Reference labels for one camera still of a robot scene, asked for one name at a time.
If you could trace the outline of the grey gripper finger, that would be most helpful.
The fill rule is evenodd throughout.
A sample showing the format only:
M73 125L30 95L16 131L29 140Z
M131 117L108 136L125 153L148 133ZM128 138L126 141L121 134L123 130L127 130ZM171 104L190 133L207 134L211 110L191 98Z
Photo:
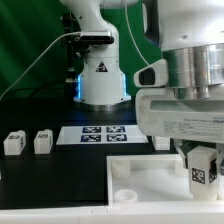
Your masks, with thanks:
M195 148L195 144L189 140L175 139L174 147L182 158L183 167L188 168L187 154Z
M224 175L224 144L215 144L215 173Z

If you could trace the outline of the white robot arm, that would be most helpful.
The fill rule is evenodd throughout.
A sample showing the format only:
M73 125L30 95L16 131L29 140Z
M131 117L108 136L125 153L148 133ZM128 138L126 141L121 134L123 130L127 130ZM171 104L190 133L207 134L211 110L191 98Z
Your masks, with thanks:
M128 101L119 34L104 9L140 2L143 32L162 51L134 75L136 119L148 136L224 144L224 0L60 0L78 20L84 69L76 102L111 110Z

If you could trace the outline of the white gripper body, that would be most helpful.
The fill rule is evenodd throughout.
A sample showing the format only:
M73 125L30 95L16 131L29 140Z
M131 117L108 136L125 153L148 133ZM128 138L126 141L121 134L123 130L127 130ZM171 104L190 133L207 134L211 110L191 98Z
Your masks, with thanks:
M199 100L177 100L168 88L144 88L135 108L145 135L224 144L224 86Z

